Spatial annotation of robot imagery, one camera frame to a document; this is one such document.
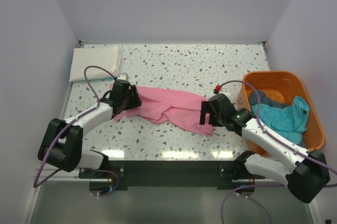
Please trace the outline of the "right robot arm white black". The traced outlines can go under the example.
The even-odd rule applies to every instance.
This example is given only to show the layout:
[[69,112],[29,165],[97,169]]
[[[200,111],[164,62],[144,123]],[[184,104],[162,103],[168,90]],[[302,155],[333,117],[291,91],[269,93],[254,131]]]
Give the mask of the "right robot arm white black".
[[200,124],[225,127],[273,156],[273,159],[268,159],[253,151],[245,151],[234,166],[240,178],[252,174],[272,179],[286,186],[303,203],[310,203],[330,181],[326,158],[321,151],[309,151],[291,143],[262,124],[249,110],[235,109],[224,94],[201,102]]

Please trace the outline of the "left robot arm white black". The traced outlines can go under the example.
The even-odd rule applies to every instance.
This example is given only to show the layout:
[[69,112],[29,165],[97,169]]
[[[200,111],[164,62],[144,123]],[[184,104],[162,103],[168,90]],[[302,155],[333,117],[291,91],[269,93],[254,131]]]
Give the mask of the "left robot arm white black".
[[51,120],[38,151],[41,166],[49,164],[67,172],[76,168],[90,169],[97,178],[105,177],[109,172],[107,155],[83,150],[83,138],[99,125],[141,104],[136,86],[118,79],[88,110],[66,120]]

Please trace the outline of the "pink t shirt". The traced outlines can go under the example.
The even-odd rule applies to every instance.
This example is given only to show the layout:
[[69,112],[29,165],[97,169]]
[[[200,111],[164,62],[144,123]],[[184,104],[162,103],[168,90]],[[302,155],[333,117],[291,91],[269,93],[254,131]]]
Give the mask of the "pink t shirt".
[[186,131],[211,136],[214,127],[200,124],[201,104],[207,99],[187,91],[138,87],[141,106],[123,111],[114,120],[120,121],[124,116],[141,116],[156,125],[170,122]]

